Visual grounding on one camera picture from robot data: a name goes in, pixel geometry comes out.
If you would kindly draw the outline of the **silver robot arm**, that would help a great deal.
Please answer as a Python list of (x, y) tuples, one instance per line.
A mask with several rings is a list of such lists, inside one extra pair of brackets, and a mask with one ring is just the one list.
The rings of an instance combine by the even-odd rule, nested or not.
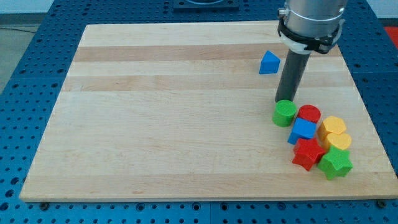
[(281, 41), (296, 54), (327, 54), (343, 30), (347, 0), (286, 0), (279, 8)]

